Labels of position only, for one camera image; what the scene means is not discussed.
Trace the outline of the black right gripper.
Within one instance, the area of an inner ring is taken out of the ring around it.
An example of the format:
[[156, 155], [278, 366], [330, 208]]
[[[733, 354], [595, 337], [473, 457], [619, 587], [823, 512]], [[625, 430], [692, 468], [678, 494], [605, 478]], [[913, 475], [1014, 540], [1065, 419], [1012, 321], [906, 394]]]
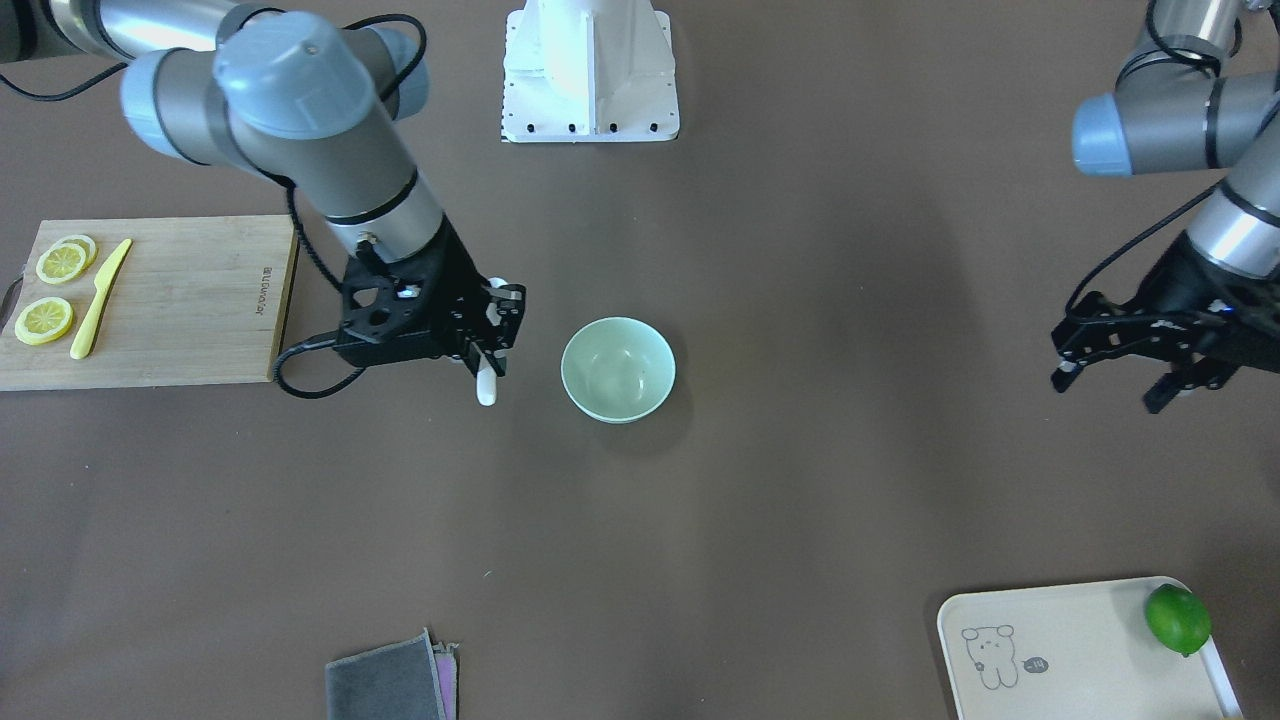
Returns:
[[[489, 278], [475, 266], [449, 219], [443, 219], [429, 250], [436, 251], [438, 273], [428, 300], [430, 359], [447, 357], [467, 369], [506, 377], [507, 355], [513, 348], [526, 313], [527, 287], [509, 283], [492, 290]], [[500, 329], [486, 318], [497, 301]]]

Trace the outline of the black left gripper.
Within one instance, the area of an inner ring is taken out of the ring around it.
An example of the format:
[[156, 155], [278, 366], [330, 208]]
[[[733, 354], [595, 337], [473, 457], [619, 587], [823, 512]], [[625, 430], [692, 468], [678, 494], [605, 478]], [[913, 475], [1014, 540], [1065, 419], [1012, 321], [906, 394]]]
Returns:
[[1176, 325], [1199, 332], [1192, 346], [1208, 356], [1171, 363], [1142, 397], [1149, 414], [1196, 389], [1221, 389], [1242, 366], [1279, 372], [1277, 274], [1256, 279], [1226, 270], [1181, 232], [1132, 301], [1139, 311], [1175, 316]]

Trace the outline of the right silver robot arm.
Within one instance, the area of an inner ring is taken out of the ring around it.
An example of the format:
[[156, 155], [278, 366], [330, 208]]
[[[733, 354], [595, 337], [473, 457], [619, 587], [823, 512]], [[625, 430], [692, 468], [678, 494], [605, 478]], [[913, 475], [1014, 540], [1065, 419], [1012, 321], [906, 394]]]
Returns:
[[3, 61], [77, 53], [122, 72], [122, 111], [152, 150], [234, 167], [305, 196], [349, 256], [329, 348], [355, 373], [417, 359], [506, 374], [526, 290], [486, 278], [396, 123], [420, 111], [425, 37], [238, 1], [5, 1]]

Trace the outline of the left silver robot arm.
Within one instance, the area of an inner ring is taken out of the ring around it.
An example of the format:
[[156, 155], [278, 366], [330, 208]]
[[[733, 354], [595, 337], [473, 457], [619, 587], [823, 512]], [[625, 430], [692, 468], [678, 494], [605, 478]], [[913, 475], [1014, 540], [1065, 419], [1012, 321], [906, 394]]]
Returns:
[[1051, 340], [1065, 392], [1094, 364], [1125, 356], [1167, 364], [1144, 393], [1148, 413], [1219, 389], [1238, 370], [1279, 363], [1277, 72], [1229, 76], [1243, 12], [1275, 1], [1149, 1], [1114, 90], [1073, 120], [1075, 167], [1087, 176], [1220, 170], [1207, 190], [1158, 220], [1190, 222], [1124, 302], [1083, 279]]

